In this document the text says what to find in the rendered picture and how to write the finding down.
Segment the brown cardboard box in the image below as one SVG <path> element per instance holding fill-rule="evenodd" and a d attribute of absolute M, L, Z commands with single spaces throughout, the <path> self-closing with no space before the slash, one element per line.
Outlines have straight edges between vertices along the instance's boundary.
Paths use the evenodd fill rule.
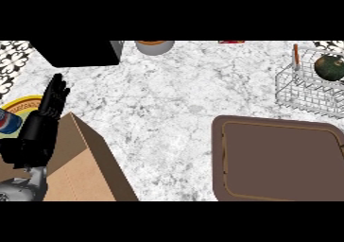
<path fill-rule="evenodd" d="M 44 167 L 44 201 L 137 199 L 101 136 L 71 113 L 59 119 L 53 154 Z M 10 178 L 28 179 L 26 168 L 13 169 L 13 164 L 3 162 L 0 182 Z"/>

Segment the blue soda can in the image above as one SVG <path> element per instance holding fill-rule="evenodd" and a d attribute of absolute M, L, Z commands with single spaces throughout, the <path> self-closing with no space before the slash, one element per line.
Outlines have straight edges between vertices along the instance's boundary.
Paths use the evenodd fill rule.
<path fill-rule="evenodd" d="M 0 109 L 0 133 L 13 133 L 22 124 L 22 119 L 13 113 Z"/>

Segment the dark green squash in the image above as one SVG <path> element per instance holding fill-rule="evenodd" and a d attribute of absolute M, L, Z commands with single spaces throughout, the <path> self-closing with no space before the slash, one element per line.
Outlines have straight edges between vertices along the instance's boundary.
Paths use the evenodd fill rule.
<path fill-rule="evenodd" d="M 337 81 L 344 78 L 344 61 L 336 56 L 324 55 L 314 62 L 317 76 L 327 81 Z"/>

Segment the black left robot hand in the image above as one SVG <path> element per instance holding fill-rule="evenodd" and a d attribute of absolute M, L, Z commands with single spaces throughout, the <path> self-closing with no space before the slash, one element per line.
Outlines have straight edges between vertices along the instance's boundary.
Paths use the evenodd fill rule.
<path fill-rule="evenodd" d="M 43 92 L 40 106 L 29 112 L 17 136 L 0 139 L 0 156 L 6 164 L 13 164 L 13 169 L 47 165 L 68 93 L 62 75 L 54 74 Z"/>

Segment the grey pot with orange rim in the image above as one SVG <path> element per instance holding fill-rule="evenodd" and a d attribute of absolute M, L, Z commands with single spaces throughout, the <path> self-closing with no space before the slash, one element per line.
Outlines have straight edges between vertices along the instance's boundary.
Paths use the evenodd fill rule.
<path fill-rule="evenodd" d="M 143 42 L 135 41 L 138 51 L 149 55 L 157 56 L 165 54 L 172 49 L 174 41 Z"/>

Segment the black box appliance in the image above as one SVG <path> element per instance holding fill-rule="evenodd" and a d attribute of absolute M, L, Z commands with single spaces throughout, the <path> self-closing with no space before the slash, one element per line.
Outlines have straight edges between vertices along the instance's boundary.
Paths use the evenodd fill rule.
<path fill-rule="evenodd" d="M 124 41 L 29 41 L 53 67 L 88 67 L 119 64 Z"/>

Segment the brown tray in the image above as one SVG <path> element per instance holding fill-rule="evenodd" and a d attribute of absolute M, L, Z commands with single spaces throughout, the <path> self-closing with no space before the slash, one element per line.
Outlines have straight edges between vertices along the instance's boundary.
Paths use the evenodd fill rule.
<path fill-rule="evenodd" d="M 219 201 L 344 201 L 344 132 L 327 123 L 219 115 L 210 126 Z"/>

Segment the yellow round plate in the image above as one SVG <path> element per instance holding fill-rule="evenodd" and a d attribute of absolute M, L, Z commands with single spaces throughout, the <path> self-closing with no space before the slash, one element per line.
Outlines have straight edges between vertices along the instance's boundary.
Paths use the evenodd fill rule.
<path fill-rule="evenodd" d="M 31 111 L 34 111 L 40 106 L 40 95 L 28 95 L 16 100 L 10 101 L 7 104 L 1 106 L 1 109 L 7 112 L 13 113 L 20 117 L 22 120 L 26 119 L 26 116 Z M 16 130 L 10 134 L 0 133 L 0 139 L 1 138 L 15 138 L 17 136 L 19 130 Z"/>

